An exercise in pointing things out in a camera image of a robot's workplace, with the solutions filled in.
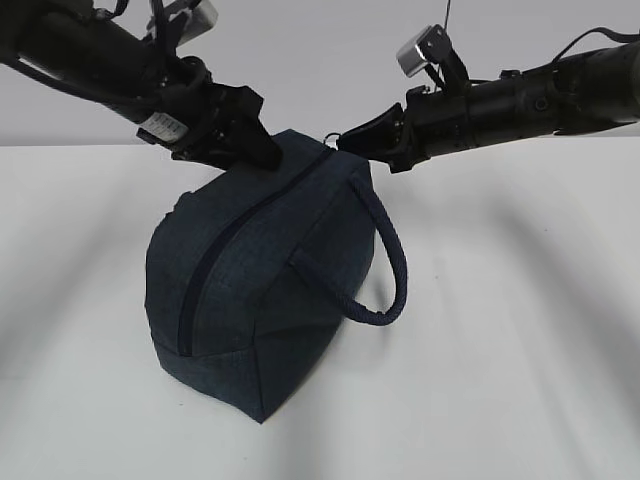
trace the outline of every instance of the fabric bag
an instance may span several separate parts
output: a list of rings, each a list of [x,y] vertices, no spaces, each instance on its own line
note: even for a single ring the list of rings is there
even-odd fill
[[[387,325],[407,264],[367,160],[287,130],[280,169],[236,164],[183,194],[152,237],[145,308],[164,370],[262,423],[302,383],[342,319]],[[358,304],[376,230],[391,260],[386,313]]]

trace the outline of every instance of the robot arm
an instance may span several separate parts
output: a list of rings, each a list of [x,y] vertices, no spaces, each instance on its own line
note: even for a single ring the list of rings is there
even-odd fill
[[[211,4],[178,0],[165,9],[151,0],[154,21],[137,39],[113,22],[127,3],[119,0],[108,12],[92,0],[0,0],[0,62],[103,104],[174,159],[276,169],[282,152],[258,119],[263,99],[248,87],[214,83],[200,59],[175,54],[213,26]]]
[[[276,169],[282,152],[260,123],[263,99],[246,86],[214,83],[199,58],[175,53],[215,24],[209,1],[176,0],[165,8],[162,0],[150,0],[154,15],[143,39],[113,22],[128,3],[118,0],[109,12],[94,9],[93,0],[0,0],[0,62],[105,105],[174,159]],[[440,90],[409,90],[406,109],[397,103],[346,132],[338,148],[386,162],[396,173],[438,155],[637,122],[640,35],[592,32],[624,45],[562,58],[577,39],[547,65],[503,71],[489,82],[471,80],[445,29],[428,27],[400,50],[398,61],[407,76],[425,70]]]
[[[410,90],[406,110],[395,104],[343,134],[338,147],[388,163],[397,173],[438,155],[635,123],[640,120],[640,35],[605,28],[587,34],[593,32],[625,45],[561,58],[576,41],[547,65],[503,71],[499,80],[485,82],[469,79],[440,25],[428,27],[399,51],[398,61],[409,77],[424,69],[441,90]],[[444,79],[433,65],[441,66]]]

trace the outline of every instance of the label sticker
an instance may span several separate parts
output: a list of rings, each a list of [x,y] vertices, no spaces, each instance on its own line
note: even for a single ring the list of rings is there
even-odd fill
[[[166,113],[154,113],[139,125],[163,142],[174,143],[189,132],[189,127]]]

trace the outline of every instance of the white table surface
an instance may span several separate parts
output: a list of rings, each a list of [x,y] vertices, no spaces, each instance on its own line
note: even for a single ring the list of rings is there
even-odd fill
[[[640,139],[374,165],[410,265],[264,425],[165,374],[144,257],[217,171],[159,149],[0,149],[0,478],[640,478]],[[390,302],[378,249],[360,299]]]

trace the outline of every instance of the cable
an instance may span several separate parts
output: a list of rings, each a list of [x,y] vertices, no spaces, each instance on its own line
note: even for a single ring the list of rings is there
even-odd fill
[[[447,31],[449,27],[449,16],[451,15],[451,0],[447,0],[447,13],[444,17],[444,31]],[[442,67],[438,65],[438,78],[440,78],[440,73],[442,72]],[[438,84],[436,82],[436,87],[434,89],[434,93],[438,91]]]
[[[613,40],[614,42],[617,42],[617,43],[634,43],[634,42],[640,41],[640,34],[625,35],[625,34],[622,34],[622,33],[614,32],[613,30],[610,30],[610,29],[604,28],[604,27],[593,28],[593,29],[589,30],[588,32],[583,33],[578,38],[576,38],[573,42],[571,42],[567,46],[567,48],[565,48],[564,50],[562,50],[562,52],[560,52],[558,55],[556,55],[556,57],[551,61],[551,64],[558,63],[560,61],[560,59],[562,57],[564,57],[564,55],[569,50],[571,50],[580,40],[582,40],[584,37],[586,37],[587,35],[590,35],[592,33],[601,33],[602,35],[605,35],[610,40]]]
[[[436,88],[440,87],[442,90],[444,90],[446,85],[442,81],[442,78],[440,78],[440,72],[436,72],[436,69],[433,68],[433,65],[431,65],[430,63],[427,64],[427,66],[425,67],[425,70],[427,71],[427,74],[431,77],[431,80],[433,80],[433,83],[436,84]]]
[[[98,8],[95,11],[95,19],[99,22],[106,22],[109,20],[113,20],[116,17],[119,17],[124,14],[129,6],[129,0],[118,0],[116,4],[116,9],[113,12],[105,8]]]
[[[169,55],[169,43],[167,38],[167,17],[164,11],[162,0],[149,0],[151,3],[151,11],[153,12],[154,23],[156,26],[156,45],[160,53]]]
[[[160,99],[156,98],[121,97],[119,95],[96,93],[89,89],[71,85],[49,75],[46,75],[39,70],[36,70],[26,63],[21,62],[19,58],[3,58],[0,59],[0,63],[6,64],[17,72],[31,78],[32,80],[35,80],[36,82],[46,85],[47,87],[53,88],[54,90],[62,93],[66,93],[67,95],[81,98],[83,100],[89,100],[90,102],[102,103],[107,105],[121,105],[144,108],[155,108],[160,104]]]
[[[447,31],[447,27],[449,26],[449,15],[451,14],[451,0],[447,2],[447,15],[444,18],[444,31]]]

